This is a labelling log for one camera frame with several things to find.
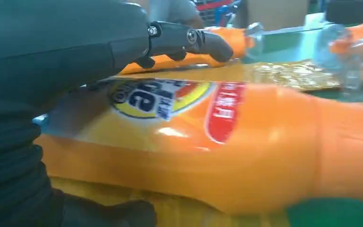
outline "orange plastic bottle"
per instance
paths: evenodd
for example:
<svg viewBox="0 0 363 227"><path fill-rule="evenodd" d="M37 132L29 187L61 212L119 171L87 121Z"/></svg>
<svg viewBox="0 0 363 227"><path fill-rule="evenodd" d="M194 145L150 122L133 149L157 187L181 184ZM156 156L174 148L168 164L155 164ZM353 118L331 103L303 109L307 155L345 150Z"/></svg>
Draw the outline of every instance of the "orange plastic bottle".
<svg viewBox="0 0 363 227"><path fill-rule="evenodd" d="M204 29L221 36L233 49L232 58L241 58L246 55L248 49L255 47L251 50L252 54L255 52L262 52L262 26L258 23L252 24L247 29L232 28L232 27L208 27ZM187 53L186 57L181 61L174 61L166 55L153 57L155 66L150 69L144 69L136 63L127 65L121 74L132 74L145 71L173 69L177 67L189 66L194 64L206 64L210 67L224 66L226 63L214 60L208 54L192 54Z"/></svg>
<svg viewBox="0 0 363 227"><path fill-rule="evenodd" d="M52 176L187 196L230 214L363 200L363 104L276 85L118 80L64 99L36 143Z"/></svg>

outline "metal screw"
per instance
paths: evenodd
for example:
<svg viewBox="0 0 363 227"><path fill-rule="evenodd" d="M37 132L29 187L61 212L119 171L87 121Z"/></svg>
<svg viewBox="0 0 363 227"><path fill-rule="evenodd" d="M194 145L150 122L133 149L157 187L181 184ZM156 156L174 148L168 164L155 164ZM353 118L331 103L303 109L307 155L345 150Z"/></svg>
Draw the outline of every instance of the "metal screw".
<svg viewBox="0 0 363 227"><path fill-rule="evenodd" d="M197 36L194 30L190 29L187 31L187 40L190 44L194 44L197 41Z"/></svg>
<svg viewBox="0 0 363 227"><path fill-rule="evenodd" d="M149 33L149 35L156 35L156 34L158 34L158 30L156 29L156 27L151 26L148 28L148 33Z"/></svg>

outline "cardboard box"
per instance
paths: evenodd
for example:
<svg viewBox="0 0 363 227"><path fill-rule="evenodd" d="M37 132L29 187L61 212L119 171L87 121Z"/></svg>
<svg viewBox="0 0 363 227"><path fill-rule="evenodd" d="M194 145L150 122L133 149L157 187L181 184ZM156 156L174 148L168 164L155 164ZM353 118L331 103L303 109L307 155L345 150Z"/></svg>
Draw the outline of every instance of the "cardboard box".
<svg viewBox="0 0 363 227"><path fill-rule="evenodd" d="M248 21L266 31L303 26L308 7L309 0L247 0Z"/></svg>

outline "bottle label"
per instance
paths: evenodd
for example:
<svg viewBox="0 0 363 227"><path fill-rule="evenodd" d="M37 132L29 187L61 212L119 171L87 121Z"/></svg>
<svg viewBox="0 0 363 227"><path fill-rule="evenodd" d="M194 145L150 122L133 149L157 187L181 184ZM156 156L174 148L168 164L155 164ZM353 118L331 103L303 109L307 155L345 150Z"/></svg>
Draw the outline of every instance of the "bottle label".
<svg viewBox="0 0 363 227"><path fill-rule="evenodd" d="M216 143L224 143L236 125L238 106L243 100L245 83L220 83L210 108L205 129L207 135Z"/></svg>
<svg viewBox="0 0 363 227"><path fill-rule="evenodd" d="M127 117L170 121L206 98L212 88L211 82L119 80L111 88L109 99L112 106Z"/></svg>

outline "robotic hand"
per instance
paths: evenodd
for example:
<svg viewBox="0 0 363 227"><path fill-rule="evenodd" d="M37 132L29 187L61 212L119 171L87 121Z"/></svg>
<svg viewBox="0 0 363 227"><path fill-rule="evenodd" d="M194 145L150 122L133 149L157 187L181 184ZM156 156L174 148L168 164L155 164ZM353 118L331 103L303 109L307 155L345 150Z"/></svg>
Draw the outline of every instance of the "robotic hand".
<svg viewBox="0 0 363 227"><path fill-rule="evenodd" d="M0 92L34 106L71 88L120 72L151 56L182 60L186 52L219 62L233 55L218 35L147 21L135 4L113 0L0 1Z"/></svg>
<svg viewBox="0 0 363 227"><path fill-rule="evenodd" d="M210 54L217 61L233 55L219 36L182 25L150 23L135 4L0 0L0 166L5 166L0 168L0 198L5 199L0 200L4 204L0 205L0 225L31 217L36 207L47 206L41 198L53 194L64 203L55 209L63 215L59 218L62 227L154 226L155 212L149 204L104 207L53 193L41 162L42 150L32 144L40 130L31 120L46 113L66 91L113 76L131 62L149 68L155 63L151 56L167 54L181 60L186 52ZM16 154L22 158L13 162ZM33 179L45 184L35 184ZM9 198L4 192L17 196ZM10 220L4 215L8 210L15 210Z"/></svg>

